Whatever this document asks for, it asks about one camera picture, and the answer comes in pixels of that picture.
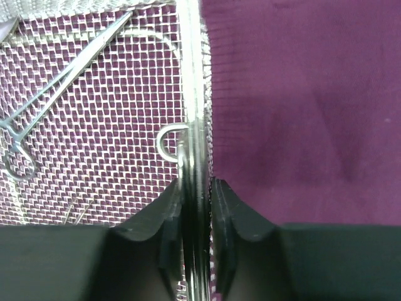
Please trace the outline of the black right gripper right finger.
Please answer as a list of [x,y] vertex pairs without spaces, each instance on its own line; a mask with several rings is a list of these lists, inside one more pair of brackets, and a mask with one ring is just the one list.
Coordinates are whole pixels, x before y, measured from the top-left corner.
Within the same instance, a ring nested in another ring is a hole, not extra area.
[[398,226],[276,225],[220,179],[211,200],[223,300],[400,299]]

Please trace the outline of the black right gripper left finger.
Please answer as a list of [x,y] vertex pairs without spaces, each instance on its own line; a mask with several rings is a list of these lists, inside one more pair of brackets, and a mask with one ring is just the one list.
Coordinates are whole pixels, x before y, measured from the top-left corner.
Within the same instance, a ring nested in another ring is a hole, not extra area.
[[173,300],[181,276],[177,182],[118,226],[1,227],[2,300]]

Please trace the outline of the wire mesh instrument tray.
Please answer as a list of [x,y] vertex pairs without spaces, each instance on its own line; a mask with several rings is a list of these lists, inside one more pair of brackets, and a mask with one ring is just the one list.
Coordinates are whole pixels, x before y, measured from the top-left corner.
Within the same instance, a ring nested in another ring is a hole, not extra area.
[[1,227],[118,226],[173,181],[181,276],[209,300],[211,53],[199,1],[1,2]]

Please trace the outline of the purple cloth wrap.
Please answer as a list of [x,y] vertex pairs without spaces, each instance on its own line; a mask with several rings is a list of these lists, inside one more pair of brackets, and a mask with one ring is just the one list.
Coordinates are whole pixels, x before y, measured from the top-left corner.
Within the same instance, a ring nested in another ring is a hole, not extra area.
[[211,184],[276,224],[400,228],[400,2],[199,1]]

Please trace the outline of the steel tweezers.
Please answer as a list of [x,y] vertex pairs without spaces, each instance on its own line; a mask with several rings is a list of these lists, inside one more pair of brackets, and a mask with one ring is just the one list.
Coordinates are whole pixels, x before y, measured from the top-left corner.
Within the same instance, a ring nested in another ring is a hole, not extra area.
[[78,225],[81,223],[81,220],[84,218],[84,215],[89,210],[90,206],[94,203],[94,199],[88,202],[81,202],[76,198],[73,198],[66,210],[65,218],[62,222],[62,225]]

